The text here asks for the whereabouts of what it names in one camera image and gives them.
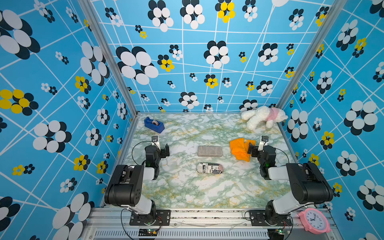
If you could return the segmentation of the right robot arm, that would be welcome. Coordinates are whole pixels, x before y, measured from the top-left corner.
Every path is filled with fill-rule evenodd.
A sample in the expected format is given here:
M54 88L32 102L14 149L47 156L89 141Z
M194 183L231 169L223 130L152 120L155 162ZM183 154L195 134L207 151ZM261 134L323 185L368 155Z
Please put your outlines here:
M322 204L333 199L333 188L314 163L287 163L276 166L276 148L249 144L248 153L257 158L260 174L265 180L289 181L291 190L278 199L270 200L265 208L265 221L277 225L289 213L306 205Z

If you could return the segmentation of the newspaper print eyeglass case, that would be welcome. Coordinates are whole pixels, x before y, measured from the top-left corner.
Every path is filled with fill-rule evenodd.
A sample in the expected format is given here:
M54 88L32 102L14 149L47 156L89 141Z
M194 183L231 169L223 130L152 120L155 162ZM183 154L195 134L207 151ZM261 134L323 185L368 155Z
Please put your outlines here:
M197 172L201 174L213 174L219 175L222 174L224 168L221 164L215 163L198 163L197 164Z

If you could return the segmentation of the orange microfiber cloth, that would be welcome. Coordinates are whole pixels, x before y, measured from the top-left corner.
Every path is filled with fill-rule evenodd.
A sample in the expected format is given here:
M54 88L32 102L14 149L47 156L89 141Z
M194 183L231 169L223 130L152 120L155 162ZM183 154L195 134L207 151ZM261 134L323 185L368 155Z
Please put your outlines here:
M239 138L230 141L230 149L232 155L235 156L237 160L242 160L245 162L250 161L250 154L248 154L249 144L256 145L255 140L245 140L244 138Z

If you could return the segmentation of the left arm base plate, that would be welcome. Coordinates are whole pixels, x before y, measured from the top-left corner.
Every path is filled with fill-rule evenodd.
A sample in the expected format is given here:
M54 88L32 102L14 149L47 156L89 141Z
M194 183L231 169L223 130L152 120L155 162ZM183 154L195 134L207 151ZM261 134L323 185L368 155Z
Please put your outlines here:
M169 226L171 210L156 210L147 215L132 213L130 226Z

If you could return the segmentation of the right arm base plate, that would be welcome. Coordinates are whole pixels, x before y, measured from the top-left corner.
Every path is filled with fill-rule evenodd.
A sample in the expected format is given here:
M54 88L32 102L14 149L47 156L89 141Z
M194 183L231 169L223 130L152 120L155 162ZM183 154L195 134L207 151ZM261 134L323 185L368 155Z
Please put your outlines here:
M286 227L292 226L292 220L289 215L278 215L274 212L262 210L249 210L245 217L254 227Z

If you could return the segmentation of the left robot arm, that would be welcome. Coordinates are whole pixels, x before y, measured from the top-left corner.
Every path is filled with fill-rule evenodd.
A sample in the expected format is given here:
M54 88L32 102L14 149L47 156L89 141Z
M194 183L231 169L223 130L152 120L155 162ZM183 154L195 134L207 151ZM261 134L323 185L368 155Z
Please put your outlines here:
M160 173L160 161L170 155L169 145L145 147L144 165L117 165L105 191L105 203L132 212L131 226L168 226L169 210L157 210L153 200L142 195L143 181L154 181Z

